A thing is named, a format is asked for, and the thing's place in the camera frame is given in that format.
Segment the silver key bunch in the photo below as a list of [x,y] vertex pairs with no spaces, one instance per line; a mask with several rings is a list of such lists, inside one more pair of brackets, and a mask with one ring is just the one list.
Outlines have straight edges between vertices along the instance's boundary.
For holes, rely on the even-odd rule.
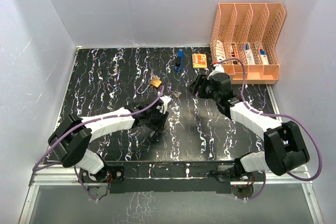
[[151,72],[151,78],[152,78],[152,79],[158,79],[158,80],[160,80],[160,77],[157,76],[157,75],[155,75],[155,74],[152,73],[152,72]]
[[174,90],[172,90],[172,91],[171,91],[171,94],[172,94],[175,98],[179,99],[182,93],[179,92],[179,91],[174,91]]

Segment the large brass padlock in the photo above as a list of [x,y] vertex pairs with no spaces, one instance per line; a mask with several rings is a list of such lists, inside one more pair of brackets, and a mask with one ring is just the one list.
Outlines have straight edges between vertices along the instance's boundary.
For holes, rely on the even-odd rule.
[[149,87],[159,88],[162,84],[162,81],[160,78],[152,78],[147,85],[145,85],[146,82],[142,82],[140,86],[136,89],[137,94],[144,94]]

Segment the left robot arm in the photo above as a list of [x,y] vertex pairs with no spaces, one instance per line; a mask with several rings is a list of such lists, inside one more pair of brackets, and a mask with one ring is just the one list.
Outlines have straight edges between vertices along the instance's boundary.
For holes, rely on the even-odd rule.
[[168,103],[166,97],[162,97],[153,106],[148,102],[138,102],[97,116],[80,118],[71,114],[59,124],[48,144],[52,146],[61,139],[52,152],[62,166],[77,166],[94,180],[103,182],[108,177],[109,166],[99,154],[88,149],[89,144],[110,133],[142,126],[154,132],[162,131],[169,115]]

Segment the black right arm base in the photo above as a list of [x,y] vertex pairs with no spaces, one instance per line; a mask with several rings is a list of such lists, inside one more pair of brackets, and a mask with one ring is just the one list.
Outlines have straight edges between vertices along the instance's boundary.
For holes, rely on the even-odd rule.
[[244,172],[235,165],[218,165],[210,170],[206,177],[214,178],[218,182],[242,182],[244,186],[251,186],[256,181],[256,173]]

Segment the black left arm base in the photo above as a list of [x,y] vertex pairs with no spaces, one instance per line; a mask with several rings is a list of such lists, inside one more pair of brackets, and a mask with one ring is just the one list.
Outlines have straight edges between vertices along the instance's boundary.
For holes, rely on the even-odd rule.
[[93,175],[84,169],[79,170],[80,179],[84,183],[123,183],[125,180],[125,168],[123,166],[108,165],[102,172],[97,175]]

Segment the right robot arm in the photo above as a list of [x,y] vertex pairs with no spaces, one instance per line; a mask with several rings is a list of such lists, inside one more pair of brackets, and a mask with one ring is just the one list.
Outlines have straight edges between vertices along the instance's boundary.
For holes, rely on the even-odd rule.
[[271,171],[281,176],[310,160],[299,125],[294,121],[280,122],[274,116],[263,116],[247,108],[233,92],[227,74],[216,73],[210,77],[199,74],[188,90],[191,95],[215,101],[221,114],[253,131],[264,142],[263,151],[236,158],[223,174],[240,180],[247,180],[253,172]]

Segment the yellow spiral notebook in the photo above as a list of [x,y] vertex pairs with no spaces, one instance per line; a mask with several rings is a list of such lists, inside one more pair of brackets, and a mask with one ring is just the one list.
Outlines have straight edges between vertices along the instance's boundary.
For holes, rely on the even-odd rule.
[[206,69],[207,68],[206,54],[192,54],[192,67],[194,69]]

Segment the red black item in organizer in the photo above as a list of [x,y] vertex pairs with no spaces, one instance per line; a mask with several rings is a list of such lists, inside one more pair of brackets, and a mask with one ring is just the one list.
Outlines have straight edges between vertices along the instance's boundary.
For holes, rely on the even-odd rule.
[[[236,58],[237,57],[237,50],[236,50],[236,44],[232,43],[230,46],[230,54],[232,58]],[[237,65],[238,61],[237,60],[232,60],[232,64]]]

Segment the white blue box in organizer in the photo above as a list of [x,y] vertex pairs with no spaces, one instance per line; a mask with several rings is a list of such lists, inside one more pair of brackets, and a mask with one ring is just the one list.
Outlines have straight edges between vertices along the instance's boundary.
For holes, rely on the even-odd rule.
[[243,47],[243,44],[240,44],[240,48],[241,50],[244,50],[244,53],[243,53],[243,59],[245,61],[245,64],[247,65],[255,65],[255,58],[254,58],[254,54],[253,54],[253,51],[250,47],[250,43],[249,42],[246,42],[244,44],[244,47]]

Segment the blue red box in organizer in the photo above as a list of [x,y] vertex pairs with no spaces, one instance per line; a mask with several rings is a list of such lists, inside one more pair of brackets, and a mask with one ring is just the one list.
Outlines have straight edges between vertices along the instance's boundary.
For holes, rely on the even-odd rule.
[[269,65],[268,57],[263,49],[260,49],[260,58],[263,65]]

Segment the orange file organizer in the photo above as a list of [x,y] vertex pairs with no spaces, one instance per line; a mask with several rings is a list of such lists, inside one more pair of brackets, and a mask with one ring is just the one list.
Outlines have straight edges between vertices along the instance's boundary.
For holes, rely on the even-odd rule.
[[210,42],[233,84],[275,84],[275,46],[286,17],[282,3],[219,3]]

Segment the aluminium frame rail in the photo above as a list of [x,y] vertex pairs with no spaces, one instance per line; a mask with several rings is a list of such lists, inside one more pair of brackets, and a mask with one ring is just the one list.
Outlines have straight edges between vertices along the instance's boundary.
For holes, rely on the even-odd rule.
[[103,137],[91,149],[126,178],[108,188],[90,184],[90,198],[72,168],[53,166],[33,176],[21,223],[323,223],[311,182],[256,173],[252,186],[218,182],[218,165],[261,151],[247,127],[221,115],[212,101],[170,82],[173,100],[165,130],[141,128]]

